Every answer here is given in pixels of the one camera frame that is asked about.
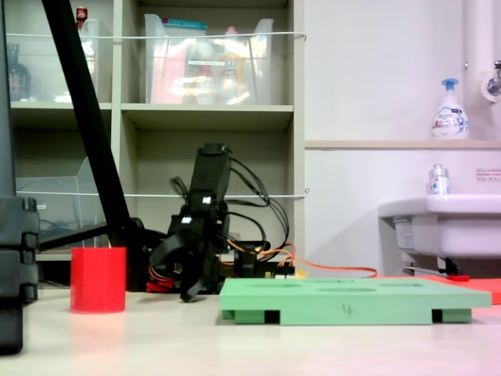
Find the white wire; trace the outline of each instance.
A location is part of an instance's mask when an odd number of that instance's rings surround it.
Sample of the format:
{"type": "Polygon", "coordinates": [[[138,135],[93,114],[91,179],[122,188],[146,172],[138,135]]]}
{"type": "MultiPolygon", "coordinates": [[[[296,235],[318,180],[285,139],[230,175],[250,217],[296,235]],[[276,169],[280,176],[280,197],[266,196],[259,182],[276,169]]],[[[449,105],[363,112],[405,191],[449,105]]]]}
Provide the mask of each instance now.
{"type": "MultiPolygon", "coordinates": [[[[62,196],[99,196],[97,193],[75,193],[75,192],[31,192],[28,190],[18,190],[16,193],[22,194],[51,194],[51,195],[62,195],[62,196]]],[[[269,194],[271,198],[305,198],[308,194],[269,194]]],[[[125,197],[148,197],[148,198],[181,198],[182,196],[178,194],[124,194],[125,197]]],[[[229,194],[225,198],[260,198],[255,195],[235,195],[229,194]]]]}
{"type": "MultiPolygon", "coordinates": [[[[52,38],[51,35],[39,35],[39,34],[12,34],[12,33],[7,33],[6,34],[8,37],[22,37],[22,38],[52,38]]],[[[237,34],[237,37],[254,37],[254,36],[259,36],[259,35],[296,35],[296,36],[301,36],[305,40],[307,38],[306,33],[299,33],[296,31],[275,31],[272,33],[257,33],[257,34],[237,34]]],[[[235,38],[235,35],[200,35],[197,37],[144,37],[144,36],[137,36],[137,37],[114,37],[114,36],[88,36],[88,37],[81,37],[81,39],[135,39],[135,40],[144,40],[144,39],[200,39],[200,38],[211,38],[211,39],[216,39],[216,38],[235,38]]]]}

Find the table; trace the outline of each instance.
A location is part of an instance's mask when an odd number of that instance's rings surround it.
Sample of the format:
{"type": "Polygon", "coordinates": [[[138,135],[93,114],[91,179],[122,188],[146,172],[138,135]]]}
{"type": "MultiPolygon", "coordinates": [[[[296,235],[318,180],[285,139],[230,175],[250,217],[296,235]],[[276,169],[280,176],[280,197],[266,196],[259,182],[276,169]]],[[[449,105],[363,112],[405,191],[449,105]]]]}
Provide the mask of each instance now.
{"type": "Polygon", "coordinates": [[[19,356],[1,376],[501,374],[501,306],[472,324],[368,327],[238,326],[218,297],[128,294],[125,313],[74,315],[68,290],[42,290],[25,309],[19,356]]]}

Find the red cup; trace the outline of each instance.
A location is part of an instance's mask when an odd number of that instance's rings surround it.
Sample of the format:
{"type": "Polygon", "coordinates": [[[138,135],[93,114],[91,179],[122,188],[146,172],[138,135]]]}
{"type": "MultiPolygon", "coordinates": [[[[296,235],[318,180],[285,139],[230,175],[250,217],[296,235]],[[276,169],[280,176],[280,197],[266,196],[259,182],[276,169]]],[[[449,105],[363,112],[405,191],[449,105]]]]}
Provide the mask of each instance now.
{"type": "Polygon", "coordinates": [[[125,309],[125,248],[72,248],[70,311],[117,313],[125,309]]]}

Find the hand soap bottle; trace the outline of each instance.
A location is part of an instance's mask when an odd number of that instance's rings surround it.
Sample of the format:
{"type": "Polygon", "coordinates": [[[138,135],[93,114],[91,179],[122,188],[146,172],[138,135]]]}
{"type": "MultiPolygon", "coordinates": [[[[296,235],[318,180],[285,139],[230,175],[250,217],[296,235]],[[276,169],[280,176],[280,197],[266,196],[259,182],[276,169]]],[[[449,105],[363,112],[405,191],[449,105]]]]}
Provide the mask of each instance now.
{"type": "Polygon", "coordinates": [[[433,139],[469,139],[470,122],[464,112],[463,106],[454,96],[454,85],[458,81],[455,78],[448,78],[442,81],[445,86],[445,98],[438,108],[435,123],[431,128],[433,139]]]}

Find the green tray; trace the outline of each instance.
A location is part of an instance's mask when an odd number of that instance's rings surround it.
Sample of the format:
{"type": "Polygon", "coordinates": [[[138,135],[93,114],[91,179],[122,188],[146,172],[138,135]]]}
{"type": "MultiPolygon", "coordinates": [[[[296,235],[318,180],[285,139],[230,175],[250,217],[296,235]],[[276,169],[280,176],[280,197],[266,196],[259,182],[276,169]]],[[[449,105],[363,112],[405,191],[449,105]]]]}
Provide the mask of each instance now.
{"type": "Polygon", "coordinates": [[[488,292],[419,278],[228,279],[222,318],[237,324],[376,325],[470,323],[488,292]]]}

